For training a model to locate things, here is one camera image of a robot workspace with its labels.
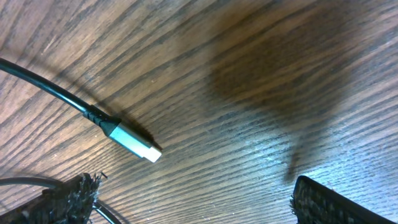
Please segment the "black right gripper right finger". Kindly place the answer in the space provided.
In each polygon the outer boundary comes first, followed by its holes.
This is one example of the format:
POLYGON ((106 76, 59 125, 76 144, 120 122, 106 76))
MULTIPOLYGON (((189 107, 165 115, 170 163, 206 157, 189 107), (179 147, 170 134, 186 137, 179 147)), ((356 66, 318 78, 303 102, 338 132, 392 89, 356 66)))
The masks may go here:
POLYGON ((297 178, 290 206, 298 224, 394 224, 304 175, 297 178))

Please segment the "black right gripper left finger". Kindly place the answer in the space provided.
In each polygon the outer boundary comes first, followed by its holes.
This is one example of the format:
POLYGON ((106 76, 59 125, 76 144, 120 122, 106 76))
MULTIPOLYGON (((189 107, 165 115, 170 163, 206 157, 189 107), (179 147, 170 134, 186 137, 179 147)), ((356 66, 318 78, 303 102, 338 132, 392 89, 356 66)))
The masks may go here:
POLYGON ((87 224, 94 209, 101 177, 80 174, 44 189, 38 197, 1 215, 8 224, 87 224))

